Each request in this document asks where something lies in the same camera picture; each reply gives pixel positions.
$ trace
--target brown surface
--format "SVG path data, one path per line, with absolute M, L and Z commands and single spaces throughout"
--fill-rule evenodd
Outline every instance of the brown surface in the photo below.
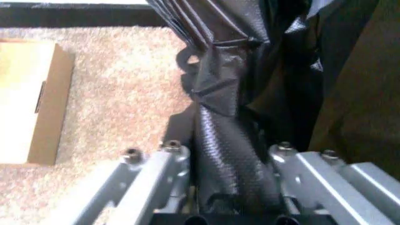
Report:
M 72 69 L 54 42 L 0 41 L 0 164 L 55 163 Z
M 0 38 L 47 39 L 75 54 L 56 166 L 0 166 L 0 224 L 38 224 L 95 165 L 123 149 L 156 149 L 169 115 L 186 108 L 170 29 L 1 29 Z
M 73 65 L 73 56 L 63 51 L 59 45 L 54 45 L 48 76 L 38 102 L 28 163 L 54 165 L 56 161 Z

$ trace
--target black plastic part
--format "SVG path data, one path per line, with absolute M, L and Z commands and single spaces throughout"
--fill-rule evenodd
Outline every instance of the black plastic part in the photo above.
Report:
M 0 3 L 0 27 L 165 26 L 148 5 Z
M 335 225 L 330 216 L 240 216 L 218 214 L 154 214 L 150 225 Z

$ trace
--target screw head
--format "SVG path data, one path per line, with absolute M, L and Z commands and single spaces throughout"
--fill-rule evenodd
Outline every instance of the screw head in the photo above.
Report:
M 278 144 L 279 150 L 292 150 L 293 147 L 289 142 L 281 142 Z
M 143 153 L 139 149 L 127 149 L 122 155 L 122 158 L 126 163 L 129 164 L 139 163 L 143 159 Z
M 167 151 L 167 152 L 180 152 L 181 151 L 181 143 L 178 140 L 166 141 L 163 145 L 163 150 Z
M 337 160 L 339 159 L 338 154 L 334 150 L 325 149 L 321 152 L 321 157 L 328 159 L 328 160 Z

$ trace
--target bolt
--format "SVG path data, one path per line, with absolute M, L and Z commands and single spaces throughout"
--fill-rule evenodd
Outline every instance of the bolt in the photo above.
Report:
M 321 157 L 326 160 L 337 160 L 339 159 L 338 154 L 334 150 L 325 149 L 321 152 Z
M 167 152 L 180 152 L 181 151 L 181 143 L 178 140 L 169 140 L 166 141 L 163 145 L 163 150 Z
M 283 156 L 288 156 L 295 150 L 295 148 L 293 148 L 293 146 L 289 142 L 279 143 L 278 149 L 279 149 L 279 152 L 281 152 Z
M 122 155 L 123 160 L 125 163 L 134 164 L 139 163 L 143 159 L 142 151 L 138 149 L 127 149 L 125 153 Z

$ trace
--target metal frame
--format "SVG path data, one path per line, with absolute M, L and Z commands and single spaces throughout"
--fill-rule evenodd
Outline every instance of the metal frame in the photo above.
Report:
M 74 189 L 44 224 L 93 224 L 104 207 L 116 206 L 108 225 L 146 225 L 155 210 L 178 213 L 189 190 L 190 152 L 161 148 L 146 159 L 128 150 L 123 162 L 95 171 Z
M 348 167 L 336 157 L 321 157 L 316 152 L 298 153 L 294 148 L 278 145 L 272 146 L 269 154 L 274 168 L 279 174 L 282 194 L 288 210 L 301 214 L 322 211 L 329 213 L 338 224 L 343 225 L 389 225 L 398 222 L 390 215 L 400 209 L 398 196 L 393 198 L 395 195 L 393 191 L 399 190 L 400 186 L 394 179 L 388 179 L 387 174 L 386 179 L 380 181 L 386 184 L 385 187 L 387 185 L 390 187 L 391 194 L 372 185 L 371 179 L 367 180 L 365 177 L 362 179 L 361 173 L 355 173 L 355 168 L 359 168 L 358 166 Z M 379 169 L 375 167 L 375 170 L 369 171 L 369 174 L 376 173 L 376 170 Z M 347 174 L 347 180 L 342 177 L 341 172 Z M 364 182 L 356 185 L 358 187 L 356 188 L 348 180 L 352 180 L 353 183 L 360 180 Z M 392 204 L 388 206 L 374 205 L 379 200 L 370 201 L 370 199 L 374 198 L 377 192 L 380 192 L 380 198 L 386 199 L 383 201 L 384 203 Z M 291 199 L 296 199 L 298 204 L 296 205 Z

